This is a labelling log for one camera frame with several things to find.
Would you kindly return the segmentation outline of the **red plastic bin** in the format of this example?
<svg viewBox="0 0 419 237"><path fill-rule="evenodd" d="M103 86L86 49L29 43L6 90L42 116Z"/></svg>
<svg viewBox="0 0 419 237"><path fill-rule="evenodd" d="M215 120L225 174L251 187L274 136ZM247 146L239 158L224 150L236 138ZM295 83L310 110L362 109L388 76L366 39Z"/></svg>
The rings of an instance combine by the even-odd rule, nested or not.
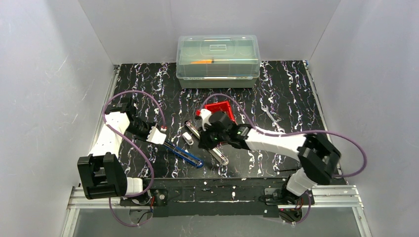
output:
<svg viewBox="0 0 419 237"><path fill-rule="evenodd" d="M204 108L211 111L213 114L216 112L224 112L234 123L236 123L235 116L229 101L206 104L204 105Z"/></svg>

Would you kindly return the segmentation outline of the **blue stapler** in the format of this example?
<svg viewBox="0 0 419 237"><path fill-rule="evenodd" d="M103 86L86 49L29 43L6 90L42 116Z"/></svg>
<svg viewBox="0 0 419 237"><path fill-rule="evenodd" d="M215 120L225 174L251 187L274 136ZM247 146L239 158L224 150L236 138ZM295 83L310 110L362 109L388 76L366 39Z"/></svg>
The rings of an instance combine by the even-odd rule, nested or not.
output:
<svg viewBox="0 0 419 237"><path fill-rule="evenodd" d="M187 163L191 164L192 166L196 168L201 168L204 163L201 159L195 157L191 153L180 149L179 147L175 146L173 143L165 141L163 143L164 147L167 148L169 151L173 152L176 156L179 158L182 158Z"/></svg>

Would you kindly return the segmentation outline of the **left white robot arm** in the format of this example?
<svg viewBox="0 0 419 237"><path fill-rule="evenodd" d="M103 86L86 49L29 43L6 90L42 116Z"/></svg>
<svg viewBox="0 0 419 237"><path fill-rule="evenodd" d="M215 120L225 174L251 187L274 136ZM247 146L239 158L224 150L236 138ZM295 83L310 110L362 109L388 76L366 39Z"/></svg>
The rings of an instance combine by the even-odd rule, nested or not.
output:
<svg viewBox="0 0 419 237"><path fill-rule="evenodd" d="M128 132L141 141L162 145L165 127L146 122L137 116L137 104L132 98L105 107L105 124L87 156L80 157L77 168L87 199L129 197L142 194L143 180L125 175L118 160L122 136Z"/></svg>

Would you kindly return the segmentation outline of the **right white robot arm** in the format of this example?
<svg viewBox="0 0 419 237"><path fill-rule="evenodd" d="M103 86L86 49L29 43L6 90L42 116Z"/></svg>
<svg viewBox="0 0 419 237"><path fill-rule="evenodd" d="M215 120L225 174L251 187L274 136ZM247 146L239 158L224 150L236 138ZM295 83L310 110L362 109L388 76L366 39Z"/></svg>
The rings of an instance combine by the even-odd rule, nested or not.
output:
<svg viewBox="0 0 419 237"><path fill-rule="evenodd" d="M316 185L331 183L341 153L318 132L287 135L268 131L250 124L236 124L222 111L196 111L201 120L199 148L212 150L220 144L236 149L267 151L297 160L301 167L284 186L286 194L301 196Z"/></svg>

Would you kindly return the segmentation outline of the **silver open-end wrench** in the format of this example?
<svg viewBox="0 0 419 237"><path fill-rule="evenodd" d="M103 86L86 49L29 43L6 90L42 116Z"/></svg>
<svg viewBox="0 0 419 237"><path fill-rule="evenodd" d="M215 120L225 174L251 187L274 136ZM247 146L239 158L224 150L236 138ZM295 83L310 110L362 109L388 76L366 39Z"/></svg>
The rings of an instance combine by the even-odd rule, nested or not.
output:
<svg viewBox="0 0 419 237"><path fill-rule="evenodd" d="M280 126L279 126L279 124L278 124L277 120L276 120L276 119L273 117L273 115L271 114L271 112L270 112L270 110L269 110L269 107L268 107L267 105L261 105L261 109L262 109L262 111L264 111L264 112L267 114L267 116L271 119L271 121L272 121L272 123L273 123L274 127L275 127L276 129L278 129L278 132L280 132L280 133L284 134L284 133L285 133L285 130L284 130L282 127L280 127Z"/></svg>

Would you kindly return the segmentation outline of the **clear plastic storage box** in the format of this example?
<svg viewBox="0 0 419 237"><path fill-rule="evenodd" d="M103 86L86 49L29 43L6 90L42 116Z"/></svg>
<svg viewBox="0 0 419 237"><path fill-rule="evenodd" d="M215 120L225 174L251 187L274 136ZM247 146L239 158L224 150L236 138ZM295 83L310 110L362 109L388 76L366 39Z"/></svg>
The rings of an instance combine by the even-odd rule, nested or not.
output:
<svg viewBox="0 0 419 237"><path fill-rule="evenodd" d="M190 64L213 59L212 64ZM255 35L181 36L176 77L182 88L252 88L260 76Z"/></svg>

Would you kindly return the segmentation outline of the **orange tool inside box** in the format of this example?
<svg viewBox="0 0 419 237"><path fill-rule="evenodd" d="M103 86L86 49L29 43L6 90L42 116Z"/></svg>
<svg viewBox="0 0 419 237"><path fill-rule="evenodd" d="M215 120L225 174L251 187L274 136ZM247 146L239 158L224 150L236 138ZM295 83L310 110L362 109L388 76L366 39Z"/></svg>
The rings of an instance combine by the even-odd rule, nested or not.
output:
<svg viewBox="0 0 419 237"><path fill-rule="evenodd" d="M204 59L204 60L192 61L190 64L212 64L212 63L214 63L213 59Z"/></svg>

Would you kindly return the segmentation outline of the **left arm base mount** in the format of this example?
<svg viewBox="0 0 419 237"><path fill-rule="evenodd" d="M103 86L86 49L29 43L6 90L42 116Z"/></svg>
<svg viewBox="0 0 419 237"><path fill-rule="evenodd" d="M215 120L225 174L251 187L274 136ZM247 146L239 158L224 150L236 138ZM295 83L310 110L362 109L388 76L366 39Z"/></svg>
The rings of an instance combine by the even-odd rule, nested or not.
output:
<svg viewBox="0 0 419 237"><path fill-rule="evenodd" d="M131 198L131 202L136 205L147 206L167 206L168 190L167 189L150 189L145 194Z"/></svg>

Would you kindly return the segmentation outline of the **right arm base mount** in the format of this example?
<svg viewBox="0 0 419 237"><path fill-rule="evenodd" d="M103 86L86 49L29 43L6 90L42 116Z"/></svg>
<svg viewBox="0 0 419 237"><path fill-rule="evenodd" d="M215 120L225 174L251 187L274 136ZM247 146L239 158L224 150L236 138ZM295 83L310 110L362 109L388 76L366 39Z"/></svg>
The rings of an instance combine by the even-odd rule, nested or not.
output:
<svg viewBox="0 0 419 237"><path fill-rule="evenodd" d="M263 194L258 197L258 201L266 205L289 205L290 209L300 210L304 205L315 203L313 194L310 190L297 196L286 189L286 183L280 187L264 188Z"/></svg>

